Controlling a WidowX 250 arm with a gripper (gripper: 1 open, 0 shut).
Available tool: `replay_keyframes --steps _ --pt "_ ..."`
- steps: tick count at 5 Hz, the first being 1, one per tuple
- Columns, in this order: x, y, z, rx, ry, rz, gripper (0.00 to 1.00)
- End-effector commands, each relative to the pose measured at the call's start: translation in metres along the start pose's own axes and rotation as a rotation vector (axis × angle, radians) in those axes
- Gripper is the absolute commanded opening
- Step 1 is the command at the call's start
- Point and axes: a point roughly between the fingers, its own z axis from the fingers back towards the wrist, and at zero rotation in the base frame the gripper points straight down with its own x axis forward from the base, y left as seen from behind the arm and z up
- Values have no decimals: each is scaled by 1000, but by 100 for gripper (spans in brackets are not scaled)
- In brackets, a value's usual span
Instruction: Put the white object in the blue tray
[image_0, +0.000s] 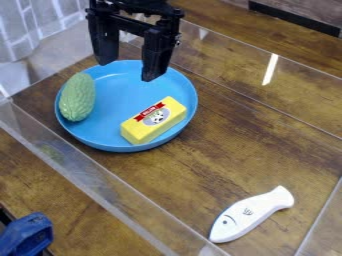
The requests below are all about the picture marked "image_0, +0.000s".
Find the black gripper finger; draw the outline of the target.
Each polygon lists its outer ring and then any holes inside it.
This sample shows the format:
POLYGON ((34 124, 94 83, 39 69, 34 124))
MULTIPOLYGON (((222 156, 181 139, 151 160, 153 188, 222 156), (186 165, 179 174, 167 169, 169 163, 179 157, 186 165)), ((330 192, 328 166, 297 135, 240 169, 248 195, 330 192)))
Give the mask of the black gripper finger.
POLYGON ((169 26, 155 25, 145 32, 142 49, 142 80, 153 81, 169 68, 179 33, 169 26))
POLYGON ((119 30, 105 18, 87 15, 89 30, 98 63, 105 66, 119 56, 119 30))

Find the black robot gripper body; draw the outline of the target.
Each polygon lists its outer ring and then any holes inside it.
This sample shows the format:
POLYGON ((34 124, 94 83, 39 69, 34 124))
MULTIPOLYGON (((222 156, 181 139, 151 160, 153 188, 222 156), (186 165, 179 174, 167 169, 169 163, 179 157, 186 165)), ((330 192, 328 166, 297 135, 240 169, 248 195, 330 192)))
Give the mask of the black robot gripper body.
POLYGON ((185 17, 182 9, 173 7, 167 0, 90 0, 86 9, 87 19, 98 18, 114 30, 122 30, 139 37, 150 29, 161 30, 167 35, 179 35, 181 19, 185 17), (159 16, 155 24, 131 18, 142 14, 146 17, 159 16))

